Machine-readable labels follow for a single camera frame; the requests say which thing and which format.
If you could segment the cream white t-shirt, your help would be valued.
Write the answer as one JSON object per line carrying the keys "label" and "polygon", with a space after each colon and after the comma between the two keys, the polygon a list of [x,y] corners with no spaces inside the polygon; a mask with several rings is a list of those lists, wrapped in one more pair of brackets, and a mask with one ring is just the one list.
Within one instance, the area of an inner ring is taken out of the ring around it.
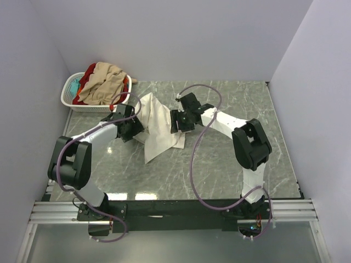
{"label": "cream white t-shirt", "polygon": [[138,119],[144,131],[137,134],[136,141],[144,144],[144,162],[149,163],[158,155],[170,148],[183,149],[185,146],[184,133],[171,133],[171,112],[167,106],[160,103],[153,93],[144,95],[141,106],[136,106]]}

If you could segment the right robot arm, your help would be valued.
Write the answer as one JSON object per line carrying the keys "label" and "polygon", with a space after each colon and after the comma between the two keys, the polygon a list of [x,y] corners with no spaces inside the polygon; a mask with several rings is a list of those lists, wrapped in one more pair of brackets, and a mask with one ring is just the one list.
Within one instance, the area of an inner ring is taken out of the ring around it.
{"label": "right robot arm", "polygon": [[[239,119],[220,111],[217,107],[202,105],[194,93],[185,96],[177,95],[176,100],[181,104],[182,110],[171,111],[171,133],[190,132],[196,125],[204,127],[193,146],[190,164],[189,179],[193,192],[198,201],[206,208],[224,211],[241,205],[241,214],[248,218],[254,218],[260,212],[260,206],[264,202],[264,170],[272,153],[272,147],[268,137],[257,119],[249,121]],[[196,150],[204,133],[212,128],[233,141],[234,152],[237,162],[242,166],[243,187],[241,198],[227,207],[215,207],[206,203],[198,194],[193,179],[193,162]]]}

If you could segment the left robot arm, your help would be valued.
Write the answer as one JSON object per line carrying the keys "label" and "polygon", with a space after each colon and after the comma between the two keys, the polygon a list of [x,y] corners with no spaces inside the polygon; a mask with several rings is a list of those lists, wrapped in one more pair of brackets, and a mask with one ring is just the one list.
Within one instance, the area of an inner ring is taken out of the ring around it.
{"label": "left robot arm", "polygon": [[116,108],[93,128],[73,137],[57,139],[48,167],[48,178],[56,181],[65,192],[90,206],[90,213],[97,220],[104,220],[110,212],[105,192],[90,179],[93,151],[110,141],[132,140],[144,131],[131,105],[118,104]]}

